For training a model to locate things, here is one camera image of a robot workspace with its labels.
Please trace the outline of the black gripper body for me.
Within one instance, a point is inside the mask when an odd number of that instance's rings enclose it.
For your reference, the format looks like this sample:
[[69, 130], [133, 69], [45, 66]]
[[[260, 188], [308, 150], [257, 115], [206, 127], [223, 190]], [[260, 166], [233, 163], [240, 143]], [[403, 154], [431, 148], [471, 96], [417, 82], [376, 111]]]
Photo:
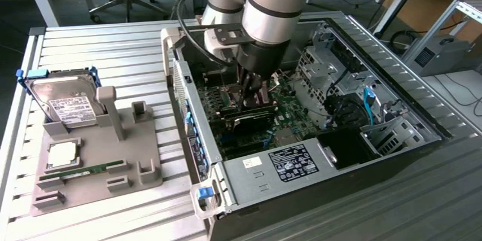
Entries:
[[239, 47], [237, 64], [251, 73], [267, 79], [280, 66], [289, 42], [276, 45], [244, 43]]

